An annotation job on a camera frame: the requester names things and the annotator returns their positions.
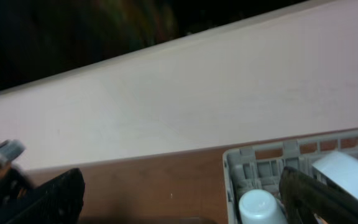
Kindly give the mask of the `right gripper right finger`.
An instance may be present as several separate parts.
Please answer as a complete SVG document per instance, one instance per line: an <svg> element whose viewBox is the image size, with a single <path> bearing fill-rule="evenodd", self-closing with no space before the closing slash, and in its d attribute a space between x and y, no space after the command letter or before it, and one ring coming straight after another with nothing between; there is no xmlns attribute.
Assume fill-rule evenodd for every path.
<svg viewBox="0 0 358 224"><path fill-rule="evenodd" d="M288 223L358 223L358 199L292 167L282 171L279 191Z"/></svg>

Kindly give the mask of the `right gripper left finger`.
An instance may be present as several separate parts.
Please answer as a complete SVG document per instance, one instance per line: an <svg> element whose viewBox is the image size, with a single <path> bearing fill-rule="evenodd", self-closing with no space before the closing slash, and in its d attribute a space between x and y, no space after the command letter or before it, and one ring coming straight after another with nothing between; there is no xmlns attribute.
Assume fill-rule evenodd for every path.
<svg viewBox="0 0 358 224"><path fill-rule="evenodd" d="M0 207L0 223L76 223L83 208L85 182L71 169Z"/></svg>

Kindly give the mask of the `light blue cup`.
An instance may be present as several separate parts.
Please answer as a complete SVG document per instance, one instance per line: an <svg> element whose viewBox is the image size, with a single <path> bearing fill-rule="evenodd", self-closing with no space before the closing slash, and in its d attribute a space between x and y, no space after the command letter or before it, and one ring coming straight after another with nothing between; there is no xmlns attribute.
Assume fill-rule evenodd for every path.
<svg viewBox="0 0 358 224"><path fill-rule="evenodd" d="M242 224L287 224L276 198L268 191L254 189L239 200Z"/></svg>

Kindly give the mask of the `light blue rice bowl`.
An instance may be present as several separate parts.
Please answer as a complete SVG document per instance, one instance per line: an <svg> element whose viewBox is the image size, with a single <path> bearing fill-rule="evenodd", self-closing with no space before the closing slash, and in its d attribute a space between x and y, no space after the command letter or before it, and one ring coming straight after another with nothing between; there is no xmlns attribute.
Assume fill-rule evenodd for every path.
<svg viewBox="0 0 358 224"><path fill-rule="evenodd" d="M334 151L312 163L314 169L358 199L358 159Z"/></svg>

